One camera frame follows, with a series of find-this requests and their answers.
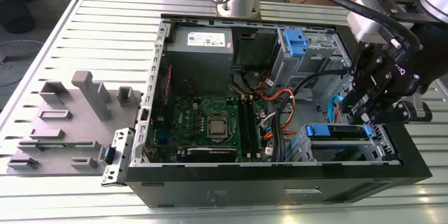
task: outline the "blue latch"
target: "blue latch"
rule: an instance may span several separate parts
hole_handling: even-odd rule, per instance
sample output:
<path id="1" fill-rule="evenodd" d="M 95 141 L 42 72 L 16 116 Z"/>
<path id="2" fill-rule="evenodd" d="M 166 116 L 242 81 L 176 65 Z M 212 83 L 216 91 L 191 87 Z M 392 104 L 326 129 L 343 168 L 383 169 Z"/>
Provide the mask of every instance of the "blue latch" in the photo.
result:
<path id="1" fill-rule="evenodd" d="M 286 29 L 286 43 L 292 57 L 303 57 L 308 49 L 308 39 L 302 30 Z"/>
<path id="2" fill-rule="evenodd" d="M 368 125 L 363 125 L 363 128 L 364 128 L 364 130 L 366 130 L 366 134 L 367 134 L 367 136 L 368 136 L 368 137 L 372 137 L 374 132 L 372 132 L 372 128 L 371 128 L 371 126 L 368 126 Z"/>
<path id="3" fill-rule="evenodd" d="M 312 129 L 311 130 L 312 135 L 308 135 L 308 136 L 331 136 L 328 125 L 326 125 L 326 124 L 312 124 L 308 127 Z"/>

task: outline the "green circuit board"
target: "green circuit board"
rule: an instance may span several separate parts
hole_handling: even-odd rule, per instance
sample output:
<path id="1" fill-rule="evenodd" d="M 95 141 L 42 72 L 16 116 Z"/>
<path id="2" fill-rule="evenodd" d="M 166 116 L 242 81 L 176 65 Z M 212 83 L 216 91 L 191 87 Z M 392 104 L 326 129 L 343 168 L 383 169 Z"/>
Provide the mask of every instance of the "green circuit board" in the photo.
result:
<path id="1" fill-rule="evenodd" d="M 248 157 L 242 153 L 239 98 L 180 95 L 174 104 L 170 139 L 158 151 L 162 159 L 166 162 L 174 162 L 174 152 L 178 151 L 179 147 L 220 147 L 238 150 L 239 162 L 263 162 L 266 156 L 262 154 L 262 136 L 258 125 L 263 114 L 266 114 L 267 105 L 264 101 L 251 101 L 251 105 L 255 115 L 255 124 L 251 127 L 256 132 L 258 155 Z M 214 120 L 220 130 L 226 127 L 226 135 L 216 135 L 220 139 L 214 139 L 215 137 L 211 136 L 211 127 L 214 127 L 211 121 Z"/>

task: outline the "floor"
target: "floor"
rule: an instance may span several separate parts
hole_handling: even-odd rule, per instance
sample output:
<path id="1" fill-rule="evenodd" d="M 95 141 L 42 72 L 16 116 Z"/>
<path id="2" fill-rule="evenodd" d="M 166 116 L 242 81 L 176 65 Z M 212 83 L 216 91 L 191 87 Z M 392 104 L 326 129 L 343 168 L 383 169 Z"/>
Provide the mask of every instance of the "floor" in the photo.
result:
<path id="1" fill-rule="evenodd" d="M 10 40 L 46 42 L 70 2 L 71 0 L 34 0 L 28 2 L 27 5 L 38 25 L 32 31 L 19 35 L 7 33 L 0 27 L 0 44 Z M 11 43 L 0 47 L 3 54 L 10 57 L 10 61 L 0 65 L 0 109 L 6 106 L 19 83 L 2 86 L 22 78 L 39 53 L 39 48 L 40 44 L 34 42 Z"/>

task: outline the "power supply label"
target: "power supply label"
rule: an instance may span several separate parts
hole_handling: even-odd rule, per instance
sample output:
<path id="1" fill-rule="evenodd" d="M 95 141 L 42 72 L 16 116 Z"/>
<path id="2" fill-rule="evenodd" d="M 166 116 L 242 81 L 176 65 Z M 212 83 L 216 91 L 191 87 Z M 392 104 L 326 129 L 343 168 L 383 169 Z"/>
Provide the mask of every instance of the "power supply label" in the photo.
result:
<path id="1" fill-rule="evenodd" d="M 219 33 L 190 33 L 188 46 L 226 47 L 226 35 Z"/>

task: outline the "slotted metal table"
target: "slotted metal table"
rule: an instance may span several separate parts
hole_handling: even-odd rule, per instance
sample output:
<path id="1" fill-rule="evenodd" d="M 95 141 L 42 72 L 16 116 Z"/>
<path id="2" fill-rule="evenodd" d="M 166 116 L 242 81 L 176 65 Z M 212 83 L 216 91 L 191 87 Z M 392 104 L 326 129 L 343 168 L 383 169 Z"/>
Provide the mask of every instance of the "slotted metal table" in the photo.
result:
<path id="1" fill-rule="evenodd" d="M 347 25 L 339 7 L 262 2 L 262 18 Z M 147 62 L 160 14 L 214 16 L 208 0 L 72 0 L 44 47 L 0 114 L 0 174 L 43 102 L 46 81 L 70 79 L 90 70 L 108 89 L 144 90 Z M 424 95 L 434 121 L 407 125 L 434 177 L 392 188 L 354 204 L 150 209 L 127 187 L 100 187 L 102 177 L 0 176 L 0 222 L 87 220 L 152 223 L 447 223 L 448 222 L 448 99 L 436 81 Z"/>

